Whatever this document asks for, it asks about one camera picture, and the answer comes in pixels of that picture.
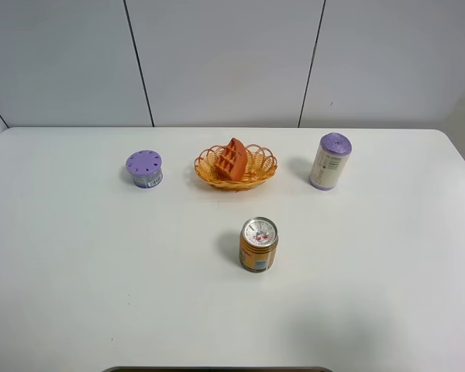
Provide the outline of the orange waffle piece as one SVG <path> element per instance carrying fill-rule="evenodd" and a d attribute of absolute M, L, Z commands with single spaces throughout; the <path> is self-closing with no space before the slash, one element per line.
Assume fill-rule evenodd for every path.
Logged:
<path fill-rule="evenodd" d="M 227 181 L 240 181 L 247 165 L 246 147 L 241 141 L 232 138 L 215 162 L 218 175 Z"/>

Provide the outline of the purple white bag roll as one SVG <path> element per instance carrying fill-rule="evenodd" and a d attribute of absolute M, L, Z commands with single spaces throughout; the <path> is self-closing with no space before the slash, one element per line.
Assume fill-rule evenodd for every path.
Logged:
<path fill-rule="evenodd" d="M 310 183 L 319 190 L 333 189 L 346 166 L 353 147 L 350 140 L 340 133 L 325 134 L 315 155 Z"/>

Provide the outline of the orange drink can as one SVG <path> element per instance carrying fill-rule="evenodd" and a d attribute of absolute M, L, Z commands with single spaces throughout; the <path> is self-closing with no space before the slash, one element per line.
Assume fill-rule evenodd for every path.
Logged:
<path fill-rule="evenodd" d="M 239 235 L 239 261 L 254 273 L 269 270 L 274 263 L 278 245 L 276 225 L 266 217 L 247 220 Z"/>

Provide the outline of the purple air freshener jar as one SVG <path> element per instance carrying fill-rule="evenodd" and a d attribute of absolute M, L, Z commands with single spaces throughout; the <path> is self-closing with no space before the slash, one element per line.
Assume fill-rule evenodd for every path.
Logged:
<path fill-rule="evenodd" d="M 162 159 L 153 150 L 140 150 L 129 156 L 126 170 L 139 188 L 153 188 L 163 180 Z"/>

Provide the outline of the orange wicker basket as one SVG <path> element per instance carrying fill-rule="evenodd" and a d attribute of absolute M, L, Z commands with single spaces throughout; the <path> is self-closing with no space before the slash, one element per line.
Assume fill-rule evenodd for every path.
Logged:
<path fill-rule="evenodd" d="M 195 159 L 195 173 L 206 184 L 226 191 L 245 191 L 271 179 L 277 159 L 266 147 L 233 140 L 203 150 Z"/>

